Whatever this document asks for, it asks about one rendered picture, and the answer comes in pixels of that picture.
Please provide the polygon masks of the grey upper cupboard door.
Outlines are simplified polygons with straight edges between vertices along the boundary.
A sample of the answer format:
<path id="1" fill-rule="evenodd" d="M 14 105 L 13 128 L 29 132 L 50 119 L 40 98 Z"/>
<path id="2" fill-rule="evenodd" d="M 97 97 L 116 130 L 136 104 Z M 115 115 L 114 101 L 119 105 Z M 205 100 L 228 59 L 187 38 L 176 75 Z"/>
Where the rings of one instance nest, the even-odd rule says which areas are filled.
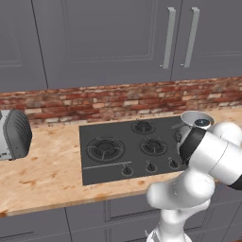
<path id="1" fill-rule="evenodd" d="M 50 89 L 171 79 L 182 0 L 32 0 Z M 168 10 L 176 10 L 163 69 Z"/>
<path id="2" fill-rule="evenodd" d="M 46 88 L 31 0 L 0 0 L 0 93 Z"/>
<path id="3" fill-rule="evenodd" d="M 200 9 L 192 60 L 182 68 L 190 7 Z M 242 76 L 242 0 L 182 0 L 173 80 Z"/>

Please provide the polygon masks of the grey lower cupboard door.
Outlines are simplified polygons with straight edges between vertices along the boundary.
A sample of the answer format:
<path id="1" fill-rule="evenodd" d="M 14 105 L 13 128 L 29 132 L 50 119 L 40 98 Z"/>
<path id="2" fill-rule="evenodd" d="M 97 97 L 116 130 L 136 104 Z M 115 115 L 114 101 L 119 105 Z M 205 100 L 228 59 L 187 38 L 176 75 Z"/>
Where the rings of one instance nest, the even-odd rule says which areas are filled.
<path id="1" fill-rule="evenodd" d="M 72 242 L 108 242 L 102 202 L 65 208 Z"/>
<path id="2" fill-rule="evenodd" d="M 65 210 L 1 217 L 0 242 L 72 242 Z"/>
<path id="3" fill-rule="evenodd" d="M 209 207 L 187 220 L 185 233 L 192 242 L 222 242 L 241 202 L 242 191 L 217 182 Z"/>

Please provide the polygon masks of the black stove knob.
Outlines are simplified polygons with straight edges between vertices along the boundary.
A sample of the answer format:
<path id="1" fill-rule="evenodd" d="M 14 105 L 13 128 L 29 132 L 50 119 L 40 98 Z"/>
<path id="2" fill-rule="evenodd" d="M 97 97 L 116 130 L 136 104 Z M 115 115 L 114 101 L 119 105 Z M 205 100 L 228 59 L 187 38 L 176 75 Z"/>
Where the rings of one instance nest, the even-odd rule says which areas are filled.
<path id="1" fill-rule="evenodd" d="M 150 173 L 157 171 L 157 166 L 153 164 L 150 160 L 147 160 L 146 170 Z"/>
<path id="2" fill-rule="evenodd" d="M 123 169 L 122 169 L 122 174 L 124 176 L 131 176 L 133 174 L 133 170 L 128 167 L 127 165 L 124 165 Z"/>
<path id="3" fill-rule="evenodd" d="M 173 158 L 169 157 L 168 161 L 169 161 L 169 166 L 171 168 L 178 169 L 180 167 L 180 164 L 178 162 L 176 162 Z"/>

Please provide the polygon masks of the grey saucepan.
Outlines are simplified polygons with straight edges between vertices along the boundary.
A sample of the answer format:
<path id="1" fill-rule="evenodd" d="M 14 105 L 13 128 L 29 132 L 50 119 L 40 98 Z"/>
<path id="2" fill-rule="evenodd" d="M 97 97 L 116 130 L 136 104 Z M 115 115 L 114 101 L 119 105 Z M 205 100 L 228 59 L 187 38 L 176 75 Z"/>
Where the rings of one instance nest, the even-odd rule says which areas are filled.
<path id="1" fill-rule="evenodd" d="M 170 127 L 171 130 L 181 128 L 183 125 L 189 127 L 199 127 L 202 129 L 209 129 L 213 126 L 215 120 L 206 112 L 200 111 L 186 111 L 181 114 L 181 122 Z"/>

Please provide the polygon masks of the grey drawer front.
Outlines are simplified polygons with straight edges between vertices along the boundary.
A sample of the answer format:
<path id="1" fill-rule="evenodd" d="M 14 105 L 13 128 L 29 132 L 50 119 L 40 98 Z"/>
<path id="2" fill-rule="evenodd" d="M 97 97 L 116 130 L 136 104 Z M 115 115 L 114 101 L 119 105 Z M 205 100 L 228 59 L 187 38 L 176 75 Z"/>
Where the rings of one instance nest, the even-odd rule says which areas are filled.
<path id="1" fill-rule="evenodd" d="M 105 202 L 106 220 L 117 220 L 133 216 L 144 216 L 154 212 L 145 195 L 111 199 Z"/>

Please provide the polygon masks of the grey cupboard door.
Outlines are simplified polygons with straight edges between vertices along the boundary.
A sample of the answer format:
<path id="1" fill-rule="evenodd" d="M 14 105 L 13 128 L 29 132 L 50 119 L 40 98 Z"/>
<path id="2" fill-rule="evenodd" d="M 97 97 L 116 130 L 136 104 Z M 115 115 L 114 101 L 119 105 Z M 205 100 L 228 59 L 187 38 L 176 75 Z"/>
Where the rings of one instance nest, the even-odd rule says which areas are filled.
<path id="1" fill-rule="evenodd" d="M 0 242 L 72 242 L 65 210 L 1 217 Z"/>
<path id="2" fill-rule="evenodd" d="M 32 0 L 50 89 L 171 79 L 182 0 Z M 163 69 L 168 10 L 176 10 Z"/>
<path id="3" fill-rule="evenodd" d="M 108 242 L 102 202 L 65 208 L 72 242 Z"/>
<path id="4" fill-rule="evenodd" d="M 200 9 L 192 60 L 182 68 L 190 7 Z M 242 0 L 182 0 L 173 80 L 242 76 Z"/>
<path id="5" fill-rule="evenodd" d="M 209 207 L 187 220 L 185 233 L 192 242 L 222 242 L 241 202 L 242 191 L 217 182 Z"/>
<path id="6" fill-rule="evenodd" d="M 0 0 L 0 93 L 46 88 L 31 0 Z"/>

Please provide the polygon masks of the black stove hob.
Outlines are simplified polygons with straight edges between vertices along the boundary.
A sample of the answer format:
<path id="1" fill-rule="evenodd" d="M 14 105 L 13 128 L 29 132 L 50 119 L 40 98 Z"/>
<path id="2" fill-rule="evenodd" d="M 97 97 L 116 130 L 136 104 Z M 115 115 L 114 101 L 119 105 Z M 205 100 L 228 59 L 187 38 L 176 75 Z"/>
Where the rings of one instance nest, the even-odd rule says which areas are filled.
<path id="1" fill-rule="evenodd" d="M 177 151 L 181 135 L 179 129 L 170 129 L 181 121 L 173 116 L 80 127 L 82 183 L 91 185 L 183 171 L 186 165 Z M 180 164 L 178 169 L 169 166 L 169 157 Z M 157 166 L 156 172 L 146 170 L 147 160 Z M 133 170 L 131 176 L 122 174 L 124 165 Z"/>

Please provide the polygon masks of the silver toaster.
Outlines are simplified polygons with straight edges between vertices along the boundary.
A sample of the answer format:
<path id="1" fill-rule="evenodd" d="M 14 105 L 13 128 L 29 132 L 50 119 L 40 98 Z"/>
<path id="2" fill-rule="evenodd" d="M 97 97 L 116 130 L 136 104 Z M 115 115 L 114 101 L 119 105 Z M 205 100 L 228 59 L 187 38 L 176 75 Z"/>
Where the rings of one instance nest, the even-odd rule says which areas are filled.
<path id="1" fill-rule="evenodd" d="M 24 158 L 29 152 L 31 140 L 31 127 L 23 112 L 0 111 L 0 161 Z"/>

